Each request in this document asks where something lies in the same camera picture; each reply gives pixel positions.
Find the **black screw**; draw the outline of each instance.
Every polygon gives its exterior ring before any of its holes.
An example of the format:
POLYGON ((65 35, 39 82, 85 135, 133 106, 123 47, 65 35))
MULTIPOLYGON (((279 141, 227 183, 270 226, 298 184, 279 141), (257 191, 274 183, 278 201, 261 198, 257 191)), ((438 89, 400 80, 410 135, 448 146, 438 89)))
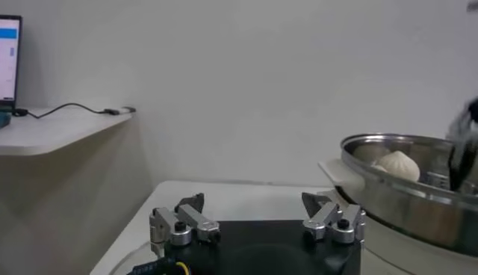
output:
POLYGON ((174 231, 176 232, 184 232, 186 231, 186 223, 183 223, 182 221, 179 221, 174 224, 174 231))
POLYGON ((219 244, 221 242, 221 233, 219 232, 211 233, 210 241, 212 244, 219 244))
POLYGON ((308 246, 312 246, 312 245, 315 244, 314 235, 312 235, 312 233, 309 232, 309 231, 304 231, 303 240, 304 240, 305 244, 308 245, 308 246))
POLYGON ((342 230, 345 230, 345 229, 348 229, 350 226, 350 223, 348 220, 345 220, 345 219, 340 219, 338 222, 337 222, 337 227, 339 229, 342 229, 342 230))

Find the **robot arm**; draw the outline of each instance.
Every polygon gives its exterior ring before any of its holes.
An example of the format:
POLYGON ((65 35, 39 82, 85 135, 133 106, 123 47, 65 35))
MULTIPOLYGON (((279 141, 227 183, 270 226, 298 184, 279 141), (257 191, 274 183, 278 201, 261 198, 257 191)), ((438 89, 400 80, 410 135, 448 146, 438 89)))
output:
POLYGON ((453 143, 448 159, 450 190, 456 191, 470 174, 478 153, 478 98, 452 122, 447 138, 453 143))

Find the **yellow wire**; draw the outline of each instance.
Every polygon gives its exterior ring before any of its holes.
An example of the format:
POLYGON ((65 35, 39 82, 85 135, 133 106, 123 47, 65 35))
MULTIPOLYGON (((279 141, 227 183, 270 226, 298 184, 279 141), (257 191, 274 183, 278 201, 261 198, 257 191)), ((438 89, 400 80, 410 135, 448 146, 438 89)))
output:
POLYGON ((176 265, 182 268, 184 275, 191 275, 189 273, 189 268, 187 268, 187 265, 184 262, 176 262, 176 265))

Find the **laptop screen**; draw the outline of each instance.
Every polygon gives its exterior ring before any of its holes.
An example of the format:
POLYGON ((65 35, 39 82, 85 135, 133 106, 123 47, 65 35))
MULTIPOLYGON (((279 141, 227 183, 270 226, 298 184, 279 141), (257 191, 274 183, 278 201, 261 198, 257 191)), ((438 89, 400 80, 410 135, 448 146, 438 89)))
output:
POLYGON ((0 17, 0 101, 15 101, 20 27, 20 19, 0 17))

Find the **black cable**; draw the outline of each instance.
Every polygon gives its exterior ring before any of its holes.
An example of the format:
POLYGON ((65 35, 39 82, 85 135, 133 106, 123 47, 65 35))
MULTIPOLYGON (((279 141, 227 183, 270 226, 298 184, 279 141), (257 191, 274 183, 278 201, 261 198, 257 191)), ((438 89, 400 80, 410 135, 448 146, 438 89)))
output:
MULTIPOLYGON (((95 110, 93 110, 93 109, 88 108, 87 106, 84 106, 84 105, 81 105, 81 104, 78 104, 78 103, 66 103, 66 104, 63 104, 63 105, 61 105, 61 106, 58 106, 58 107, 56 107, 55 109, 53 109, 53 110, 51 110, 51 111, 48 111, 48 112, 46 112, 46 113, 44 113, 44 114, 41 114, 41 115, 32 114, 32 113, 31 113, 30 111, 28 111, 28 110, 26 110, 26 112, 27 112, 26 114, 29 115, 29 116, 32 116, 32 117, 36 118, 37 120, 39 120, 40 118, 46 117, 46 116, 48 116, 49 114, 53 114, 54 112, 56 112, 56 111, 58 111, 58 110, 60 110, 60 109, 62 109, 62 108, 65 108, 65 107, 67 107, 67 106, 77 106, 77 107, 81 107, 81 108, 83 108, 83 109, 85 109, 85 110, 87 110, 87 111, 90 111, 90 112, 94 113, 94 114, 109 114, 109 112, 108 112, 107 110, 95 111, 95 110)), ((20 117, 25 116, 25 115, 24 115, 24 113, 25 113, 25 112, 24 112, 24 109, 16 109, 16 113, 17 113, 20 117)))

